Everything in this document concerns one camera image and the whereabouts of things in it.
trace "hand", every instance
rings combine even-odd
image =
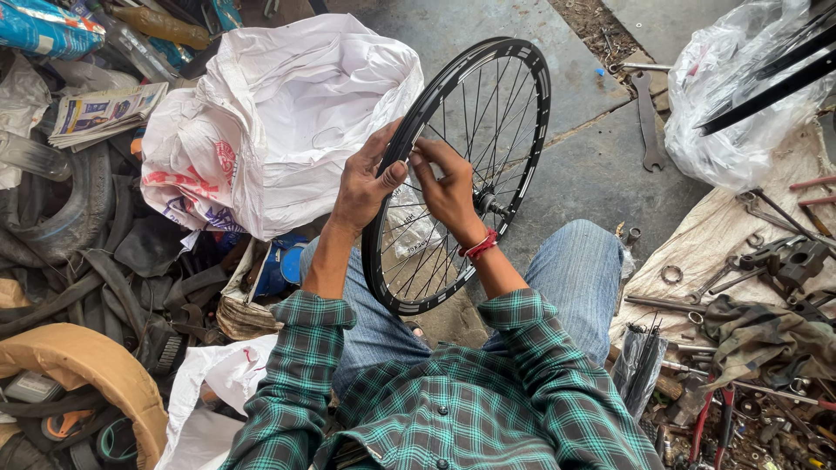
[[[406,179],[407,168],[403,161],[396,161],[386,168],[380,178],[375,178],[386,146],[402,119],[394,120],[377,130],[363,148],[345,161],[337,202],[327,225],[351,237],[352,241],[375,218],[383,198]]]
[[[442,140],[419,137],[410,153],[421,193],[433,217],[441,221],[464,248],[485,239],[487,229],[473,208],[473,166]],[[436,163],[444,177],[436,181],[430,168]]]

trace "man's left hand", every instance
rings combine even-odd
[[[380,210],[380,202],[393,192],[407,175],[406,163],[396,161],[375,178],[386,146],[403,118],[377,130],[363,148],[345,162],[339,194],[328,225],[351,240],[357,238]]]

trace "camouflage cloth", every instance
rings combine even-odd
[[[720,343],[714,366],[722,375],[709,388],[760,377],[771,388],[794,377],[836,378],[836,334],[774,305],[737,302],[722,294],[708,306],[703,333]]]

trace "newspaper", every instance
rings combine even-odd
[[[79,151],[143,125],[167,90],[167,83],[159,83],[65,96],[49,143]]]

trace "shirt sleeve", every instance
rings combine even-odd
[[[221,470],[307,469],[324,438],[331,378],[354,313],[342,299],[303,290],[273,313],[284,327]]]
[[[607,371],[572,343],[539,292],[519,289],[479,312],[500,331],[561,468],[663,468]]]

